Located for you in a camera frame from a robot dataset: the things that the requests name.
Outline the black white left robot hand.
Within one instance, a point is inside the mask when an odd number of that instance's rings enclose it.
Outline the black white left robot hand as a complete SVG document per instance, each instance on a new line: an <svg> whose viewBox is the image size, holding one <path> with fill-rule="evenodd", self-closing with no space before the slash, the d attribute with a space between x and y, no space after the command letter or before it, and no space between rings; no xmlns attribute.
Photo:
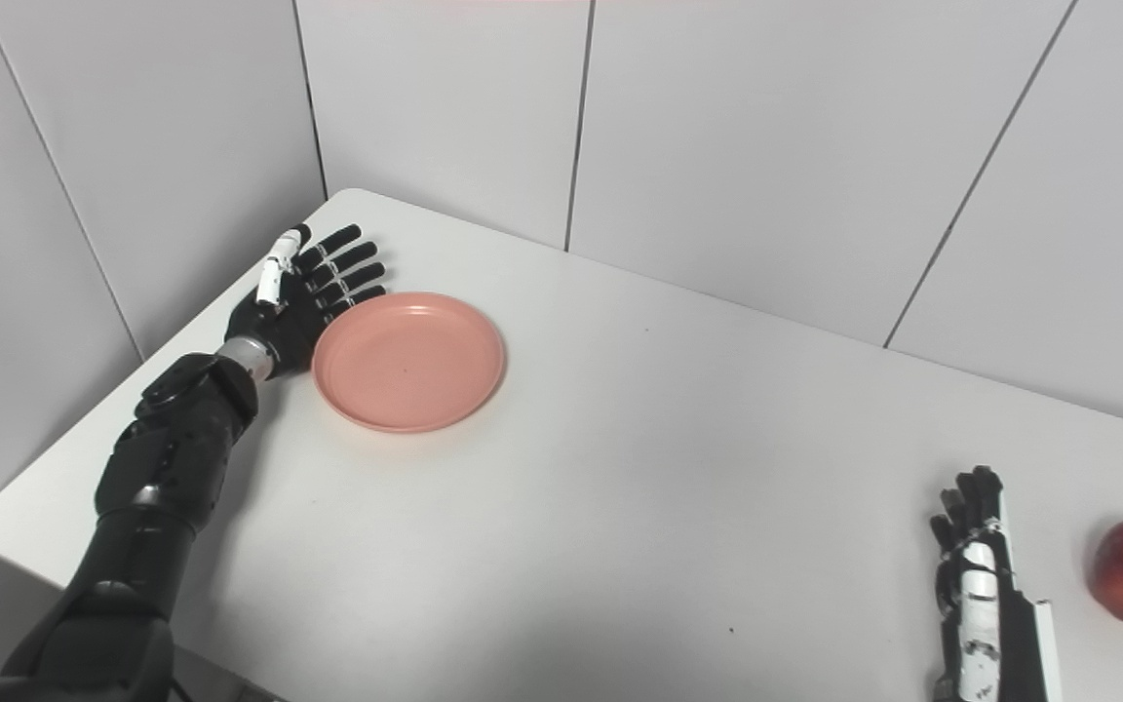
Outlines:
<svg viewBox="0 0 1123 702"><path fill-rule="evenodd" d="M289 228L261 262L254 288L232 307L218 355L255 382L307 372L318 338L340 314L386 293L377 253L358 225L318 241L308 225Z"/></svg>

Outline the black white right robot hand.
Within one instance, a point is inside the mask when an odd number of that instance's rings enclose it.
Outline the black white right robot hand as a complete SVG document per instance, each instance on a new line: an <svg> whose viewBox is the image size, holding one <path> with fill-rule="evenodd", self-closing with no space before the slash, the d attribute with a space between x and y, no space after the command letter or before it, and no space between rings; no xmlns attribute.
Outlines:
<svg viewBox="0 0 1123 702"><path fill-rule="evenodd" d="M986 466L955 475L930 528L942 672L933 701L1061 701L1052 608L1019 586L1003 484Z"/></svg>

